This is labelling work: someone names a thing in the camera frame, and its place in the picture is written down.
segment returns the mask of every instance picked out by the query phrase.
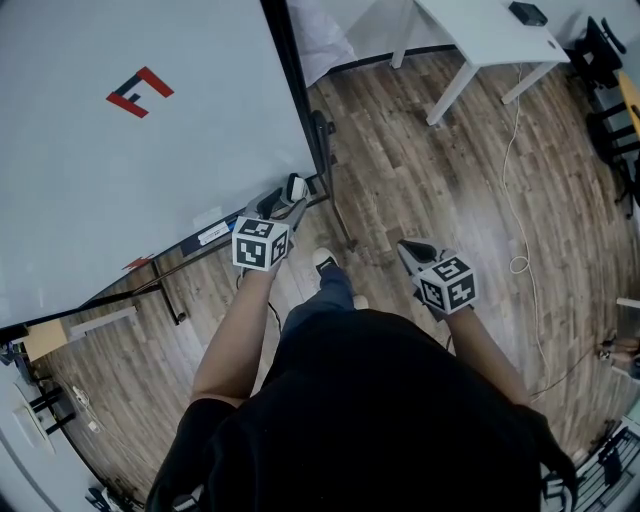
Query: floor board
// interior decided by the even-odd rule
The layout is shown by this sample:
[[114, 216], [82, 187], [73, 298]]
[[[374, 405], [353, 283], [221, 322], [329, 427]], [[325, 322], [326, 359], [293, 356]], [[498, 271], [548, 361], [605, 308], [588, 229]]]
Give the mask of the floor board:
[[[414, 56], [397, 71], [378, 63], [325, 77], [310, 90], [312, 104], [336, 124], [337, 200], [359, 245], [353, 254], [346, 251], [327, 204], [310, 209], [272, 302], [284, 319], [314, 293], [318, 280], [309, 257], [324, 245], [339, 255], [371, 307], [410, 318], [444, 342], [446, 328], [411, 298], [394, 249], [405, 236], [436, 237], [475, 264], [477, 312], [533, 392], [547, 376], [536, 345], [531, 279], [509, 271], [525, 245], [501, 181], [516, 106], [503, 106], [500, 97], [515, 85], [518, 69], [481, 70], [443, 120], [429, 127], [427, 112], [461, 64], [456, 52]], [[508, 161], [551, 382], [613, 332], [615, 299], [637, 296], [637, 238], [632, 221], [614, 205], [614, 177], [589, 143], [583, 122], [588, 108], [579, 86], [568, 85], [564, 70], [554, 70], [522, 96], [519, 135]], [[65, 386], [89, 393], [109, 429], [93, 434], [86, 417], [72, 422], [67, 432], [78, 448], [99, 474], [120, 477], [140, 496], [171, 443], [195, 369], [233, 298], [230, 259], [229, 250], [222, 250], [167, 280], [172, 300], [189, 314], [181, 326], [173, 326], [161, 297], [152, 294], [136, 300], [137, 325], [118, 321], [44, 360]], [[161, 265], [180, 261], [174, 251]], [[146, 272], [116, 289], [142, 282]], [[260, 379], [276, 346], [270, 316]], [[547, 415], [562, 447], [575, 454], [636, 396], [628, 379], [588, 356], [534, 406]]]

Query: whiteboard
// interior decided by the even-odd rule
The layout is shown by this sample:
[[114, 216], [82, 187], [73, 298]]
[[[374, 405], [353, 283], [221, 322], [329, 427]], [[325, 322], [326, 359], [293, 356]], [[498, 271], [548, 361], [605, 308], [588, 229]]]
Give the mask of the whiteboard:
[[259, 0], [6, 0], [0, 92], [0, 327], [315, 174]]

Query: black t-shirt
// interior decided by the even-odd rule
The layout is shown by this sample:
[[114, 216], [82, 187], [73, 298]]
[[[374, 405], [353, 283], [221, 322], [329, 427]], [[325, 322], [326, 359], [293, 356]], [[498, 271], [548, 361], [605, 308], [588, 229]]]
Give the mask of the black t-shirt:
[[574, 476], [543, 416], [414, 324], [320, 314], [241, 407], [187, 409], [147, 507], [204, 484], [203, 511], [539, 510], [540, 463]]

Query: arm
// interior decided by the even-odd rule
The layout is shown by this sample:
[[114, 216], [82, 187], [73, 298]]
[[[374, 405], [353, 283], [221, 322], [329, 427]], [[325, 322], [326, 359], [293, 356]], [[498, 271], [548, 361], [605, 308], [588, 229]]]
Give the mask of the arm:
[[445, 317], [445, 322], [451, 331], [456, 357], [480, 373], [514, 404], [529, 405], [529, 393], [522, 377], [471, 308], [452, 313]]
[[191, 401], [216, 398], [239, 406], [258, 374], [271, 285], [278, 271], [249, 272], [207, 347], [193, 382]]

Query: shoe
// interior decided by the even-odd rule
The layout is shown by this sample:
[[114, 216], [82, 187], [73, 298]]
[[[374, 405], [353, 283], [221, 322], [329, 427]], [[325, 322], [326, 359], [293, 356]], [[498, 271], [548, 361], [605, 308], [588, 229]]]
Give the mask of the shoe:
[[316, 267], [318, 274], [322, 272], [322, 270], [329, 265], [335, 265], [339, 267], [338, 260], [334, 256], [334, 254], [324, 247], [319, 247], [315, 251], [313, 251], [313, 256], [311, 257], [311, 261], [313, 262], [313, 266]]
[[354, 295], [353, 297], [353, 307], [360, 309], [369, 309], [369, 301], [364, 295]]

